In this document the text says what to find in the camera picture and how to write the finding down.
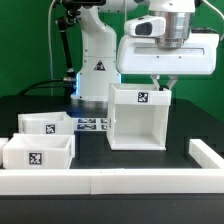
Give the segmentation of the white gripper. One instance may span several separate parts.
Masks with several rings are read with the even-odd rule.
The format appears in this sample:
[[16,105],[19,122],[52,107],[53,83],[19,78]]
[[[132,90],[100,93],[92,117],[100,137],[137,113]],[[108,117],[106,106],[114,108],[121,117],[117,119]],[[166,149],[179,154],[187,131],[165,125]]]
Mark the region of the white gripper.
[[119,44],[117,69],[121,74],[146,74],[155,86],[160,75],[170,75],[166,86],[171,90],[177,75],[210,75],[216,67],[217,34],[193,33],[180,48],[159,48],[153,38],[133,38],[125,35]]

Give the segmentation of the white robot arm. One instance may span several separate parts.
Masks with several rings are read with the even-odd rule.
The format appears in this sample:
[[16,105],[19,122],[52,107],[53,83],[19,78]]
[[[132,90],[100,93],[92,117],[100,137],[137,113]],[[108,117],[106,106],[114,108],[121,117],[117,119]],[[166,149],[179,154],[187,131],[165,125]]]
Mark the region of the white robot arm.
[[[66,23],[78,22],[83,63],[75,96],[83,101],[106,101],[108,87],[122,74],[210,75],[216,67],[220,37],[191,26],[196,7],[204,0],[62,0]],[[127,21],[125,35],[104,24],[100,12],[127,12],[147,5],[149,12]]]

